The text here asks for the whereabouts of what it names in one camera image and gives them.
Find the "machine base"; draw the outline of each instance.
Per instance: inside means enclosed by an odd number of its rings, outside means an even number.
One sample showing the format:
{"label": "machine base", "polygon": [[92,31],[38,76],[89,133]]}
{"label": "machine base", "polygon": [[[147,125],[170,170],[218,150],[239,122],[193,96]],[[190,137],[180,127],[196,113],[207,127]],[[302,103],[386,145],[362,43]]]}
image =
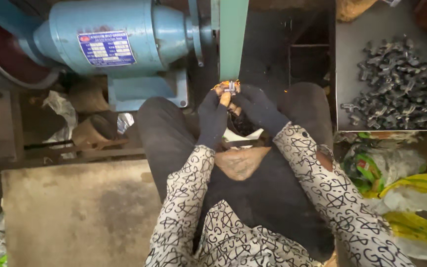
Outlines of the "machine base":
{"label": "machine base", "polygon": [[136,111],[150,97],[162,96],[186,107],[187,70],[169,70],[162,75],[113,78],[108,76],[108,102],[116,112]]}

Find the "black pants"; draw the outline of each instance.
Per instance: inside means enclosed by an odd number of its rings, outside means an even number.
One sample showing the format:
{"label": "black pants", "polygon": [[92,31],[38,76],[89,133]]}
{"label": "black pants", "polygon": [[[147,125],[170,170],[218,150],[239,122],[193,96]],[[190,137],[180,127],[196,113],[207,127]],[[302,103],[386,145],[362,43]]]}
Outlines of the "black pants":
{"label": "black pants", "polygon": [[[311,83],[291,86],[278,100],[278,110],[304,127],[318,144],[332,147],[329,105],[322,88]],[[196,139],[181,110],[162,97],[146,100],[138,111],[139,134],[161,201],[167,177],[192,153]],[[312,258],[329,259],[334,237],[306,197],[288,162],[273,145],[258,169],[245,181],[228,178],[214,167],[194,239],[194,251],[207,211],[226,200],[249,227],[262,225],[301,244]]]}

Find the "black glove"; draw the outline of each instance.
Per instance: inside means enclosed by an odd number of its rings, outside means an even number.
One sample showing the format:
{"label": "black glove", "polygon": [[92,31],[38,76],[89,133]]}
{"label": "black glove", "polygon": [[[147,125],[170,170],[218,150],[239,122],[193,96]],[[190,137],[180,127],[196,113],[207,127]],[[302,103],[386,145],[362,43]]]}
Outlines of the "black glove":
{"label": "black glove", "polygon": [[199,106],[200,136],[197,144],[214,150],[227,129],[227,107],[219,103],[215,90],[211,90]]}
{"label": "black glove", "polygon": [[271,136],[276,136],[289,122],[257,87],[241,85],[241,93],[233,98],[233,102],[241,107],[252,123],[265,129]]}

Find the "white patterned fabric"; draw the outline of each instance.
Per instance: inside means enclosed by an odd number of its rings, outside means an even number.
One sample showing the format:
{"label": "white patterned fabric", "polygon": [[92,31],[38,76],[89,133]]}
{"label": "white patterned fabric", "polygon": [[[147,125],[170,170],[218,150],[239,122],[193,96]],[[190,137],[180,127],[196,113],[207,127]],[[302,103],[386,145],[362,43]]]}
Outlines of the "white patterned fabric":
{"label": "white patterned fabric", "polygon": [[[316,145],[306,130],[291,123],[273,142],[337,240],[344,244],[353,264],[414,266],[391,241],[388,223],[368,210],[339,164],[333,161],[329,172],[317,161],[318,149],[332,158],[327,146]],[[207,213],[199,248],[192,254],[213,156],[213,150],[196,146],[184,167],[169,175],[168,195],[151,238],[146,266],[321,266],[297,242],[262,226],[245,226],[224,200]]]}

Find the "knee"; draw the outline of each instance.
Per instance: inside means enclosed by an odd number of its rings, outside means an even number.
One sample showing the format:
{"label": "knee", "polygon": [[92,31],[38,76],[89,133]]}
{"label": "knee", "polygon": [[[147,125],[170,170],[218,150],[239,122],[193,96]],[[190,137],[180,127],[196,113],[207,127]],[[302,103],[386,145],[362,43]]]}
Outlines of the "knee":
{"label": "knee", "polygon": [[300,82],[293,84],[289,87],[288,95],[291,97],[306,97],[306,98],[324,98],[325,91],[322,87],[317,84]]}
{"label": "knee", "polygon": [[165,106],[166,103],[170,103],[169,100],[163,98],[162,96],[153,96],[148,98],[144,103],[141,105],[139,110],[141,109],[151,109],[151,108],[158,108]]}
{"label": "knee", "polygon": [[163,98],[162,96],[154,96],[148,98],[138,110],[138,119],[144,117],[152,118],[153,116],[160,115],[163,112],[169,112],[178,109],[178,107],[171,101]]}
{"label": "knee", "polygon": [[289,90],[300,90],[300,91],[321,91],[323,92],[323,89],[314,83],[308,83],[308,82],[300,82],[293,84],[289,87]]}

